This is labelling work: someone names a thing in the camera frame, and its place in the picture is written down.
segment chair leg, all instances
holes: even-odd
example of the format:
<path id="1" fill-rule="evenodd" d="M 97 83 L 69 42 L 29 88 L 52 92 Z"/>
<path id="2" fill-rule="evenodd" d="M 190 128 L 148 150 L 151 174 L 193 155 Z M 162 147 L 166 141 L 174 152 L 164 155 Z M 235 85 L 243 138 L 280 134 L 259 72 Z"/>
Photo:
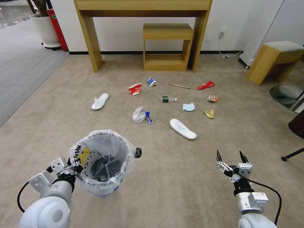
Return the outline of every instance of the chair leg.
<path id="1" fill-rule="evenodd" d="M 295 151 L 295 152 L 289 154 L 289 155 L 286 155 L 286 156 L 284 156 L 284 157 L 281 157 L 281 159 L 282 159 L 282 161 L 287 161 L 287 159 L 289 159 L 289 158 L 291 158 L 291 157 L 293 157 L 293 156 L 296 156 L 296 155 L 298 155 L 299 153 L 302 153 L 302 152 L 304 152 L 304 147 L 303 147 L 302 149 L 299 149 L 299 150 L 297 150 L 297 151 Z"/>

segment wooden console table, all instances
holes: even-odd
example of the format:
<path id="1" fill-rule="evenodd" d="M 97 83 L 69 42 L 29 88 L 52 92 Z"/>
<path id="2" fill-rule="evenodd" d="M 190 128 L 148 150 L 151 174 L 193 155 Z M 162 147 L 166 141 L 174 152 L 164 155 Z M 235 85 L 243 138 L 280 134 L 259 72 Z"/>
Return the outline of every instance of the wooden console table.
<path id="1" fill-rule="evenodd" d="M 188 67 L 196 71 L 212 0 L 74 0 L 96 73 L 102 57 L 93 17 L 196 17 Z"/>

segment power outlet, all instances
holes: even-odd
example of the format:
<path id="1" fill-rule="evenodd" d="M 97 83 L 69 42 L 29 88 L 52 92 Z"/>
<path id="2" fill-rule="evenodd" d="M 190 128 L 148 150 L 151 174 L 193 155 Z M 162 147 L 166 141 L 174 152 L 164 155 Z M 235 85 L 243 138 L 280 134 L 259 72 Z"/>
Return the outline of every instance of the power outlet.
<path id="1" fill-rule="evenodd" d="M 219 35 L 218 35 L 218 38 L 219 38 L 219 39 L 222 39 L 222 38 L 223 38 L 226 29 L 227 29 L 227 28 L 225 28 L 225 27 L 221 27 L 221 32 L 220 32 Z"/>

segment trash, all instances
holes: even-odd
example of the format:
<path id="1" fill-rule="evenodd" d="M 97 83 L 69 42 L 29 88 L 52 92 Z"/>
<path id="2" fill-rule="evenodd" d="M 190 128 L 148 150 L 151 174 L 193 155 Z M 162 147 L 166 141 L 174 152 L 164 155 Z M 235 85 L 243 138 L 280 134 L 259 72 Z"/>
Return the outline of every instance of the trash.
<path id="1" fill-rule="evenodd" d="M 102 94 L 98 99 L 95 98 L 94 104 L 92 104 L 91 109 L 98 110 L 101 109 L 104 105 L 109 95 L 107 93 Z"/>
<path id="2" fill-rule="evenodd" d="M 84 188 L 104 198 L 131 172 L 141 154 L 138 149 L 112 130 L 95 130 L 71 147 L 69 154 L 72 165 L 79 161 L 84 168 L 77 175 Z"/>
<path id="3" fill-rule="evenodd" d="M 181 121 L 178 119 L 171 119 L 169 122 L 170 126 L 181 134 L 182 136 L 186 137 L 187 139 L 196 139 L 197 135 L 195 132 L 190 131 Z"/>
<path id="4" fill-rule="evenodd" d="M 210 101 L 210 102 L 217 102 L 218 101 L 218 97 L 217 95 L 209 95 L 207 97 L 207 101 Z"/>
<path id="5" fill-rule="evenodd" d="M 186 87 L 186 86 L 183 86 L 183 85 L 177 85 L 177 84 L 171 84 L 171 83 L 169 83 L 169 85 L 180 87 L 180 88 L 185 88 L 185 89 L 191 89 L 190 87 Z"/>
<path id="6" fill-rule="evenodd" d="M 135 109 L 135 111 L 133 112 L 133 115 L 132 115 L 132 120 L 136 123 L 140 123 L 145 118 L 148 118 L 148 124 L 153 124 L 153 121 L 150 117 L 150 111 L 141 112 L 142 109 L 143 109 L 143 106 Z"/>
<path id="7" fill-rule="evenodd" d="M 129 93 L 131 95 L 137 95 L 140 93 L 140 91 L 142 89 L 142 84 L 141 83 L 134 84 L 134 85 L 128 87 L 128 89 L 129 89 Z"/>
<path id="8" fill-rule="evenodd" d="M 155 81 L 153 78 L 149 78 L 148 79 L 148 83 L 149 83 L 149 86 L 152 87 L 152 86 L 157 86 L 157 81 Z"/>
<path id="9" fill-rule="evenodd" d="M 208 116 L 211 119 L 214 118 L 214 111 L 213 111 L 213 109 L 205 111 L 205 114 L 206 114 L 206 116 Z"/>
<path id="10" fill-rule="evenodd" d="M 150 115 L 150 111 L 146 111 L 145 113 L 146 113 L 146 117 L 148 119 L 148 124 L 153 124 L 153 121 L 152 121 L 151 117 L 149 116 Z"/>
<path id="11" fill-rule="evenodd" d="M 136 123 L 140 123 L 142 122 L 145 118 L 146 118 L 146 113 L 141 112 L 141 110 L 143 109 L 143 106 L 138 107 L 137 109 L 135 109 L 135 111 L 133 112 L 132 115 L 132 120 Z"/>
<path id="12" fill-rule="evenodd" d="M 202 89 L 206 89 L 206 88 L 213 87 L 213 86 L 215 86 L 214 82 L 209 81 L 206 84 L 203 84 L 203 85 L 197 87 L 197 89 L 202 90 Z"/>
<path id="13" fill-rule="evenodd" d="M 172 97 L 161 97 L 161 101 L 163 103 L 167 103 L 167 102 L 172 102 L 172 101 L 177 101 L 177 98 L 172 98 Z"/>
<path id="14" fill-rule="evenodd" d="M 193 111 L 195 109 L 195 106 L 193 102 L 191 104 L 183 104 L 183 110 L 185 111 Z"/>

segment gray carpet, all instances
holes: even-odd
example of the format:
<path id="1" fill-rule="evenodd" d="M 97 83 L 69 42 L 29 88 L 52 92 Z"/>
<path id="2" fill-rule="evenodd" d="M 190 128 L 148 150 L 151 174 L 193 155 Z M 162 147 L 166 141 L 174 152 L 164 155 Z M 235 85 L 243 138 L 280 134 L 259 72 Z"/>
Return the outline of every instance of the gray carpet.
<path id="1" fill-rule="evenodd" d="M 256 86 L 246 79 L 247 70 L 237 57 L 201 55 L 197 72 L 143 71 L 141 55 L 103 55 L 104 63 L 93 73 L 87 55 L 69 56 L 36 92 L 0 128 L 1 181 L 0 227 L 17 227 L 22 216 L 16 197 L 24 183 L 92 130 L 112 129 L 142 148 L 132 172 L 119 189 L 102 199 L 76 183 L 72 196 L 71 228 L 235 228 L 240 215 L 233 184 L 216 167 L 216 150 L 227 164 L 240 162 L 242 150 L 253 163 L 253 180 L 265 183 L 283 198 L 279 228 L 303 227 L 303 158 L 288 162 L 280 157 L 303 147 L 288 122 L 296 114 L 269 95 L 276 82 Z M 299 62 L 285 84 L 303 86 L 304 63 Z M 158 85 L 149 87 L 153 77 Z M 197 86 L 214 81 L 212 88 Z M 139 95 L 128 86 L 142 83 Z M 191 89 L 168 85 L 175 83 Z M 98 111 L 95 97 L 110 97 Z M 218 95 L 215 104 L 206 100 Z M 160 96 L 178 100 L 161 103 Z M 193 102 L 196 110 L 182 110 Z M 153 124 L 132 121 L 134 110 L 151 110 Z M 214 109 L 214 119 L 204 111 Z M 169 125 L 178 118 L 197 133 L 195 140 L 179 135 Z M 274 220 L 278 197 L 266 192 L 270 203 L 264 215 Z M 27 208 L 39 194 L 30 186 L 21 196 Z"/>
<path id="2" fill-rule="evenodd" d="M 69 55 L 40 43 L 31 20 L 0 30 L 0 126 Z"/>

